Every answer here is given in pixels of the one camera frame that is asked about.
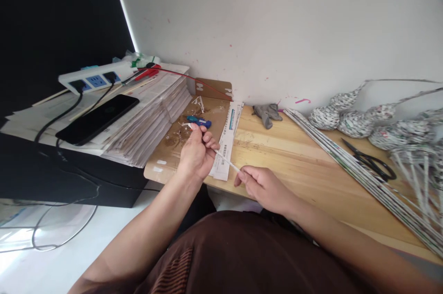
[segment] black phone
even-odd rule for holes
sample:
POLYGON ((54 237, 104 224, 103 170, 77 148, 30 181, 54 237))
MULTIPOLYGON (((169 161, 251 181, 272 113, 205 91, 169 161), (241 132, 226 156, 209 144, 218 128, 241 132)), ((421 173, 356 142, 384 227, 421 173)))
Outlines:
POLYGON ((100 107, 79 117, 65 129, 56 133, 55 136, 69 144, 84 145, 134 108, 139 102, 134 97, 117 95, 100 107))

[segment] white wall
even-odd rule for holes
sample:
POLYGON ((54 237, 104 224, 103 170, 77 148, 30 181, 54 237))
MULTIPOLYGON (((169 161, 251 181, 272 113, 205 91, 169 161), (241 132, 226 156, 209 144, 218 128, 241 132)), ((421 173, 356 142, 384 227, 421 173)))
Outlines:
MULTIPOLYGON (((124 0, 138 48, 230 81, 247 104, 309 112, 367 78, 443 80, 443 0, 124 0), (296 104, 296 101, 309 99, 296 104)), ((438 84, 379 82, 357 109, 438 84)), ((443 92, 398 118, 443 107, 443 92)))

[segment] stack of newspapers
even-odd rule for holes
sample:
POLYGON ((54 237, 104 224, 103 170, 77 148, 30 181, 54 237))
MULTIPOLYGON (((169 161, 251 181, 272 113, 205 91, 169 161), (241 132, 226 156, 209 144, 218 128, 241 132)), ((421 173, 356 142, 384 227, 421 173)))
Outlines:
MULTIPOLYGON (((162 63, 162 68, 186 74, 189 67, 162 63)), ((140 103, 110 125, 105 131, 82 146, 60 141, 60 147, 100 156, 128 166, 143 168, 161 139, 168 132, 191 100, 185 77, 159 71, 150 78, 116 85, 104 102, 117 94, 125 94, 140 103)), ((40 138, 40 143, 55 145, 55 134, 91 108, 107 89, 86 93, 80 104, 65 117, 53 123, 40 138)), ((34 140, 40 129, 72 106, 78 96, 65 92, 53 99, 6 117, 1 132, 34 140)))

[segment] power strip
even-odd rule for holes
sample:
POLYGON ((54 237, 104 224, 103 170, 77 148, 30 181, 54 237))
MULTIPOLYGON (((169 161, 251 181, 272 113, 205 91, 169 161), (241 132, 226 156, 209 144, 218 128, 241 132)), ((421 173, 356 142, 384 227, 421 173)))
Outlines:
POLYGON ((115 74, 114 84, 119 84, 131 77, 134 72, 138 71, 136 67, 133 68, 131 65, 131 62, 121 61, 104 66, 80 70, 78 72, 70 72, 60 75, 59 82, 62 83, 68 90, 78 95, 77 90, 71 85, 71 83, 81 80, 85 83, 83 93, 93 92, 111 86, 111 82, 103 75, 107 72, 113 72, 115 74))

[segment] hand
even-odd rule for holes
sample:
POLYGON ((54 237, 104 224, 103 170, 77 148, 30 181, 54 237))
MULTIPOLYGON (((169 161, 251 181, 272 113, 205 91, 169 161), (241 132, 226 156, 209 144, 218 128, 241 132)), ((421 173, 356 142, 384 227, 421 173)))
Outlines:
POLYGON ((238 187, 242 182, 249 196, 262 207, 283 216, 290 213, 299 199, 269 168, 243 166, 235 177, 234 186, 238 187))
POLYGON ((183 146, 180 155, 178 173, 199 179, 200 183, 211 171, 220 144, 212 137, 206 127, 191 123, 192 134, 183 146))

